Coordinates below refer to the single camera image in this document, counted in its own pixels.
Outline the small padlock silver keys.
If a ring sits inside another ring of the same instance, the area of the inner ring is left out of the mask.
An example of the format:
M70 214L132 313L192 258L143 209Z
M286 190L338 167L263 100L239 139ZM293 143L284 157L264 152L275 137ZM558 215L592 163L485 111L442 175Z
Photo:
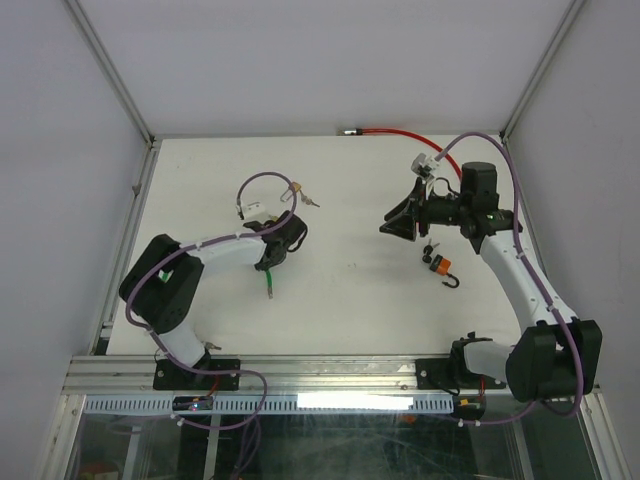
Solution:
M300 198L300 201L305 205L319 207L317 203L315 203L310 197L305 195L302 191L299 192L299 198Z

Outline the green cable lock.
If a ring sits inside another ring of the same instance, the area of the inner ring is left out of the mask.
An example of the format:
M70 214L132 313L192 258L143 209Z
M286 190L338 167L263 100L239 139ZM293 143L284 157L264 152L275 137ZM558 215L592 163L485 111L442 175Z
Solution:
M265 270L265 277L266 277L266 283L267 283L267 295L268 295L268 298L272 300L274 298L273 277L269 269Z

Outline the small brass padlock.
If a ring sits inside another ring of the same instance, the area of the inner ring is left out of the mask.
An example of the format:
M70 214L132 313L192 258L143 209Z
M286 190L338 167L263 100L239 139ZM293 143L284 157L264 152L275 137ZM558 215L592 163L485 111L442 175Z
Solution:
M297 199L302 187L298 182L292 182L291 185L281 194L280 201L282 203L293 202Z

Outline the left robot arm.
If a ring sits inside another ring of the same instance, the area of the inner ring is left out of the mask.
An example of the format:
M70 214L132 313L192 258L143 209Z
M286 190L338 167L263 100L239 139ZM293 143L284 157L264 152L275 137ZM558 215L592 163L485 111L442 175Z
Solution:
M277 220L246 222L238 233L200 243L157 235L120 284L125 317L152 336L184 386L201 387L209 377L210 355L186 322L200 282L240 267L270 273L307 234L307 224L287 210Z

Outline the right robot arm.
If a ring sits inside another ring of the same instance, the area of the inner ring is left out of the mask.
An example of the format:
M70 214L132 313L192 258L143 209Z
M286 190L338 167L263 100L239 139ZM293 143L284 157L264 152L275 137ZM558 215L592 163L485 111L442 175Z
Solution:
M416 157L414 187L385 215L380 232L414 241L433 225L459 228L497 278L521 329L511 346L476 335L454 341L446 379L469 387L481 376L490 377L506 384L522 403L590 393L602 331L595 321L580 319L529 259L519 221L499 206L495 166L464 164L459 190L446 195L434 191L436 168L435 159Z

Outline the orange black padlock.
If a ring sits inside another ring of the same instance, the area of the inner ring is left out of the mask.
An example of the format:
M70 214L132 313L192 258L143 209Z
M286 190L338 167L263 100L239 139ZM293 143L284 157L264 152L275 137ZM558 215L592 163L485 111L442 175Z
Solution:
M459 279L450 272L452 262L438 254L435 255L429 264L429 270L442 277L441 283L450 289L457 289L460 285Z

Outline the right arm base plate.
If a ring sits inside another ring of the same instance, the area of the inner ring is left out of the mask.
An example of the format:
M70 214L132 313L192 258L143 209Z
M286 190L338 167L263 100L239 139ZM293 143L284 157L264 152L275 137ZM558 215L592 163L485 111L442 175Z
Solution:
M417 388L443 391L505 389L506 384L492 377L471 373L457 360L444 357L418 358L414 362Z

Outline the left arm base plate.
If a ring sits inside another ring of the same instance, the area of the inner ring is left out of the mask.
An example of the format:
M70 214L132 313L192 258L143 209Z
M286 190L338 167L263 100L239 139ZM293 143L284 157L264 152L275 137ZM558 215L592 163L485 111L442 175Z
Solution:
M194 373L179 367L169 359L156 362L153 389L157 391L237 391L239 388L240 361L220 357L206 357L193 369L211 372L211 375Z

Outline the aluminium mounting rail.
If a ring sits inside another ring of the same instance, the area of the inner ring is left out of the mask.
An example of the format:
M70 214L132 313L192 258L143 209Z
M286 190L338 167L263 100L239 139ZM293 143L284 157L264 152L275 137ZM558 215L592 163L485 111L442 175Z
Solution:
M184 378L169 380L157 365L162 355L75 356L70 361L62 392L66 395L205 393L215 380L192 387ZM259 394L265 378L267 392L358 391L413 393L428 371L416 363L445 362L445 354L417 355L220 355L218 360L238 362L241 372L223 378L237 386L236 394Z

